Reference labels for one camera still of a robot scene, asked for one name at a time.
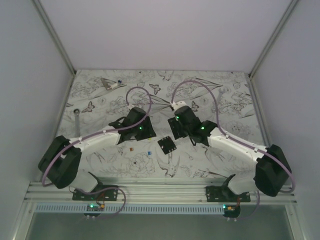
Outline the black fuse box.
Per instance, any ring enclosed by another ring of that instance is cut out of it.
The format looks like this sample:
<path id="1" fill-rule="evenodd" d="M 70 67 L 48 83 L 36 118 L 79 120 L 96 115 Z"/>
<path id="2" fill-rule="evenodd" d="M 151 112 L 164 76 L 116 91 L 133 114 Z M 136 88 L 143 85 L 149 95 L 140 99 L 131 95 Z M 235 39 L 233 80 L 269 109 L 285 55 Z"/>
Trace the black fuse box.
<path id="1" fill-rule="evenodd" d="M 158 140 L 157 143 L 165 155 L 167 155 L 177 149 L 174 141 L 172 140 L 172 138 L 170 136 L 166 136 L 166 137 Z"/>

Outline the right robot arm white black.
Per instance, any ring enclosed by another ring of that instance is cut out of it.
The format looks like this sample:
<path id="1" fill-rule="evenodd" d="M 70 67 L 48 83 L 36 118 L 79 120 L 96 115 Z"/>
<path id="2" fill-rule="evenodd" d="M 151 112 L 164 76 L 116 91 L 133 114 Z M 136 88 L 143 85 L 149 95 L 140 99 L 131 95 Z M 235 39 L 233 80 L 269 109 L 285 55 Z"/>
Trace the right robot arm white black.
<path id="1" fill-rule="evenodd" d="M 217 123 L 201 121 L 183 101 L 172 103 L 171 108 L 174 117 L 168 122 L 175 139 L 188 137 L 194 146 L 216 148 L 254 165 L 253 171 L 232 173 L 224 181 L 221 195 L 226 202 L 234 202 L 239 195 L 251 191 L 261 191 L 269 197 L 282 191 L 292 171 L 279 146 L 257 145 L 225 131 Z"/>

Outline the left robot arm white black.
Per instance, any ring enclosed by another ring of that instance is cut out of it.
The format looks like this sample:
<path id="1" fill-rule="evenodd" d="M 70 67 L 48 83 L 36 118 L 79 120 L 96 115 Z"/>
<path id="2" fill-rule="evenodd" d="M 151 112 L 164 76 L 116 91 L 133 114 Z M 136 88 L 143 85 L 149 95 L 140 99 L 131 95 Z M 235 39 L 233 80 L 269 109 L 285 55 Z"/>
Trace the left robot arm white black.
<path id="1" fill-rule="evenodd" d="M 38 169 L 43 179 L 49 179 L 57 189 L 72 187 L 83 192 L 89 200 L 96 201 L 102 195 L 101 182 L 93 173 L 79 169 L 81 160 L 106 147 L 155 136 L 149 114 L 133 107 L 127 116 L 88 136 L 57 136 L 41 158 Z"/>

